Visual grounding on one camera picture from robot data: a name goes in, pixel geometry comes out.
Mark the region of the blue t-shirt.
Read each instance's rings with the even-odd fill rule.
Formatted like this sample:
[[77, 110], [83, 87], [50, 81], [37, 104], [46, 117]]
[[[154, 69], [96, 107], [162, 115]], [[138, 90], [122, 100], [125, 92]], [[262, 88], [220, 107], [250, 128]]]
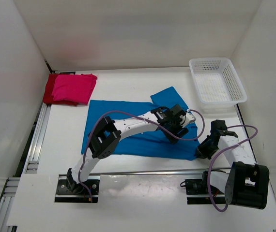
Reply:
[[[91, 100], [84, 130], [81, 153], [85, 151], [88, 135], [99, 117], [112, 110], [120, 110], [136, 116], [160, 106], [171, 108], [178, 104], [182, 109], [189, 107], [174, 87], [168, 87], [151, 96], [151, 102], [100, 101]], [[194, 160], [199, 141], [179, 140], [172, 144], [164, 133], [157, 130], [130, 136], [120, 141], [114, 151], [116, 155], [136, 155], [144, 157]]]

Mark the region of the pink t-shirt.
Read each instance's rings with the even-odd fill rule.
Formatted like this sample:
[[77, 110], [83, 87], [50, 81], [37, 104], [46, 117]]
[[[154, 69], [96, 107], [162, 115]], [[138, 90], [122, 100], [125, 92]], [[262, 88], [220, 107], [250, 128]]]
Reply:
[[96, 82], [97, 76], [93, 74], [58, 75], [52, 90], [53, 100], [87, 105]]

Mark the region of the dark red t-shirt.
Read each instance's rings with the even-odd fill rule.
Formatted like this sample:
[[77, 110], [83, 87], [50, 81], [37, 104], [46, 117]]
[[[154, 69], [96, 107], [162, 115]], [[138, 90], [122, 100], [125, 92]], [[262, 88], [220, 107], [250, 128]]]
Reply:
[[53, 104], [54, 100], [53, 100], [53, 96], [52, 96], [52, 91], [54, 88], [54, 84], [56, 81], [58, 74], [50, 74], [45, 86], [45, 92], [43, 95], [43, 103], [45, 104]]

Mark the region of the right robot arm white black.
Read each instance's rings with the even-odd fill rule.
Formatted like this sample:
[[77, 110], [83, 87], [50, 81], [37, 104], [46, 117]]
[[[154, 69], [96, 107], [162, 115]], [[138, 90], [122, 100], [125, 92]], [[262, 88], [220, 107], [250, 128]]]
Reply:
[[[248, 139], [240, 141], [231, 128], [224, 120], [212, 121], [210, 135], [197, 147], [197, 158], [211, 161], [200, 187], [219, 212], [225, 212], [229, 205], [262, 210], [267, 205], [269, 169], [256, 163], [242, 146]], [[229, 173], [213, 168], [220, 155], [231, 166]]]

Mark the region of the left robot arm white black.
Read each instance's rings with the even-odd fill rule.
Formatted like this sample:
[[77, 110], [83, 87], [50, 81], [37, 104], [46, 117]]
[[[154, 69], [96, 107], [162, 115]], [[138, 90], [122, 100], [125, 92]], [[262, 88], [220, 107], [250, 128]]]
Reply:
[[187, 126], [196, 119], [189, 110], [180, 105], [172, 108], [156, 108], [142, 115], [127, 114], [126, 119], [112, 120], [103, 114], [91, 130], [82, 158], [66, 174], [66, 187], [73, 193], [80, 193], [99, 160], [113, 154], [118, 143], [128, 137], [145, 132], [162, 131], [171, 144], [183, 140], [189, 130]]

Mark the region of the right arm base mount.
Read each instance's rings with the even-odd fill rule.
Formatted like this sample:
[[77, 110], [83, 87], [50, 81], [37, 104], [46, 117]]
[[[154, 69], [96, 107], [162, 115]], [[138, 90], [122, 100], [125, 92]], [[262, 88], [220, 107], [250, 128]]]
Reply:
[[[225, 186], [229, 173], [221, 169], [212, 169], [210, 177], [211, 195], [216, 204], [228, 204], [225, 197]], [[207, 187], [208, 169], [197, 178], [188, 178], [180, 183], [187, 194], [187, 204], [211, 204]]]

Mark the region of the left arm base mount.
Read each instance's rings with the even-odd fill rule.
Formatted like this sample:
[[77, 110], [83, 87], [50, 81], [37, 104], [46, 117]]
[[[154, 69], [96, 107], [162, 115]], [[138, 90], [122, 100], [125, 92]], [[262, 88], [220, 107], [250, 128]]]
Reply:
[[71, 191], [64, 174], [59, 175], [54, 202], [56, 203], [98, 203], [100, 176], [91, 176], [84, 184], [89, 188], [92, 197], [90, 198], [88, 190], [78, 184]]

